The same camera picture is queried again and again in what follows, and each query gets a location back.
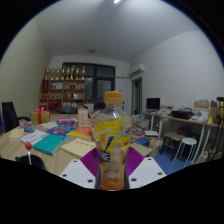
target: cardboard box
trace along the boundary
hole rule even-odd
[[[218,104],[216,102],[210,103],[210,116],[213,117],[213,119],[216,119],[218,115]]]
[[[88,127],[87,109],[78,109],[78,127]]]
[[[209,108],[208,101],[196,101],[194,102],[195,108]]]
[[[49,112],[31,112],[31,123],[32,124],[43,124],[50,122]]]

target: cabinet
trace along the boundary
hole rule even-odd
[[[84,106],[85,80],[48,80],[48,82],[48,93],[44,94],[40,89],[40,108],[44,106],[45,110],[60,111],[62,106],[77,109]]]

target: black office chair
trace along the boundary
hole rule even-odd
[[[61,114],[77,114],[75,107],[61,107]]]
[[[104,110],[105,106],[106,106],[106,104],[104,102],[97,102],[95,105],[95,110],[96,109]]]
[[[2,114],[5,133],[19,126],[19,120],[31,121],[29,117],[17,117],[13,102],[2,103]]]

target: orange juice bottle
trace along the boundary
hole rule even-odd
[[[125,159],[131,140],[131,117],[122,109],[122,93],[105,92],[105,110],[94,120],[94,139],[100,160],[101,189],[125,188]]]

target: floor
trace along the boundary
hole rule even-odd
[[[172,162],[170,161],[170,158],[171,157],[165,153],[163,153],[162,155],[158,153],[154,157],[155,161],[158,163],[158,165],[161,167],[161,169],[165,172],[166,175],[170,175],[183,169],[183,166],[186,162],[186,158],[176,158],[175,162],[173,163],[173,161]]]

